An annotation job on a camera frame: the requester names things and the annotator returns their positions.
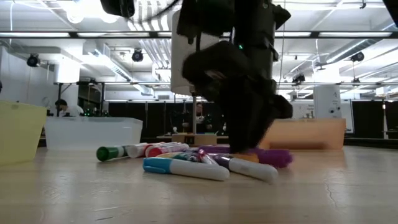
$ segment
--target ceiling light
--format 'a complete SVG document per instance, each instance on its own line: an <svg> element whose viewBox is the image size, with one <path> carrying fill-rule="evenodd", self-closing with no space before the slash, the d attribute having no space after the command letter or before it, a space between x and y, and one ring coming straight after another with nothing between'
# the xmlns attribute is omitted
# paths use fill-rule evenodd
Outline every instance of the ceiling light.
<svg viewBox="0 0 398 224"><path fill-rule="evenodd" d="M172 33L171 32L158 32L157 35L159 37L171 37Z"/></svg>
<svg viewBox="0 0 398 224"><path fill-rule="evenodd" d="M392 32L321 32L320 37L389 37Z"/></svg>
<svg viewBox="0 0 398 224"><path fill-rule="evenodd" d="M101 19L102 19L102 21L104 21L108 24L112 24L119 19L119 16L110 15L110 14L104 12L103 15L101 16Z"/></svg>
<svg viewBox="0 0 398 224"><path fill-rule="evenodd" d="M0 38L7 37L69 37L67 32L0 32Z"/></svg>
<svg viewBox="0 0 398 224"><path fill-rule="evenodd" d="M138 37L138 38L145 38L149 37L148 32L78 32L77 33L80 37Z"/></svg>
<svg viewBox="0 0 398 224"><path fill-rule="evenodd" d="M150 0L150 9L152 11L151 16L156 15L157 12L157 0ZM157 19L152 19L150 24L154 27L155 31L160 31L159 22Z"/></svg>
<svg viewBox="0 0 398 224"><path fill-rule="evenodd" d="M127 26L129 27L129 29L131 31L137 31L136 27L134 26L134 24L131 21L127 21Z"/></svg>
<svg viewBox="0 0 398 224"><path fill-rule="evenodd" d="M85 17L82 14L74 13L74 12L67 12L67 19L69 22L73 24L78 24L83 21Z"/></svg>
<svg viewBox="0 0 398 224"><path fill-rule="evenodd" d="M309 37L311 32L275 32L275 37Z"/></svg>

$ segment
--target fluorescent light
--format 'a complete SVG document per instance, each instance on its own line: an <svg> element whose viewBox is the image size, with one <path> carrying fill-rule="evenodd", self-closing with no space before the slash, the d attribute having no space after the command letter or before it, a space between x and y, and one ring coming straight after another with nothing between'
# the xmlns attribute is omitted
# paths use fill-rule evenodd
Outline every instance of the fluorescent light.
<svg viewBox="0 0 398 224"><path fill-rule="evenodd" d="M140 85L170 85L170 82L138 82Z"/></svg>
<svg viewBox="0 0 398 224"><path fill-rule="evenodd" d="M163 30L170 30L167 23L167 15L162 16L162 18L160 19L160 24L162 25Z"/></svg>
<svg viewBox="0 0 398 224"><path fill-rule="evenodd" d="M275 37L309 37L311 32L275 32Z"/></svg>
<svg viewBox="0 0 398 224"><path fill-rule="evenodd" d="M80 37L149 37L148 32L78 32Z"/></svg>
<svg viewBox="0 0 398 224"><path fill-rule="evenodd" d="M158 32L157 35L159 37L171 37L172 33L171 32Z"/></svg>
<svg viewBox="0 0 398 224"><path fill-rule="evenodd" d="M131 83L129 82L109 82L109 83L105 83L105 85L130 85Z"/></svg>
<svg viewBox="0 0 398 224"><path fill-rule="evenodd" d="M127 26L129 27L129 29L131 31L137 31L136 27L134 26L134 24L131 21L127 21Z"/></svg>
<svg viewBox="0 0 398 224"><path fill-rule="evenodd" d="M67 32L0 32L0 37L69 37Z"/></svg>
<svg viewBox="0 0 398 224"><path fill-rule="evenodd" d="M320 37L389 37L392 32L321 32Z"/></svg>
<svg viewBox="0 0 398 224"><path fill-rule="evenodd" d="M147 8L148 8L148 2L147 0L141 1L141 12L142 12L142 18L147 18L148 13L147 13ZM142 22L142 26L145 31L150 31L151 28L147 22Z"/></svg>
<svg viewBox="0 0 398 224"><path fill-rule="evenodd" d="M152 9L152 16L155 15L157 11L157 0L150 0L150 8ZM157 19L151 20L150 24L152 24L155 31L160 31L159 22Z"/></svg>
<svg viewBox="0 0 398 224"><path fill-rule="evenodd" d="M137 29L137 31L144 31L140 24L134 24L134 27Z"/></svg>
<svg viewBox="0 0 398 224"><path fill-rule="evenodd" d="M167 1L166 0L159 0L159 2L160 2L160 7L162 9L167 7ZM160 19L160 24L161 24L163 30L170 30L169 29L169 24L167 23L167 14L162 16L162 18Z"/></svg>

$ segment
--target marker cap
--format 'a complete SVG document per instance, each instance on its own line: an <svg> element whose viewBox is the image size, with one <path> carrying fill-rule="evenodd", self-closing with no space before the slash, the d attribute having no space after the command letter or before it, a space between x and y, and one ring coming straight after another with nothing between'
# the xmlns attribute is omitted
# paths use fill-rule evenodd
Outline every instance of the marker cap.
<svg viewBox="0 0 398 224"><path fill-rule="evenodd" d="M116 147L99 147L97 149L97 159L101 162L117 158L119 155L119 149Z"/></svg>

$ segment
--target wooden table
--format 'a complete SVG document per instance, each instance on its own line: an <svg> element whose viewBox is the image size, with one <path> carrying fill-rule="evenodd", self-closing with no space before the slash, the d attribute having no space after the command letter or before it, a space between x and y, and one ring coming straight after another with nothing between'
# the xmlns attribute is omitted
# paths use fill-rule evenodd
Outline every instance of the wooden table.
<svg viewBox="0 0 398 224"><path fill-rule="evenodd" d="M0 219L18 223L396 223L398 151L294 152L274 185L143 173L140 159L39 149L0 167Z"/></svg>

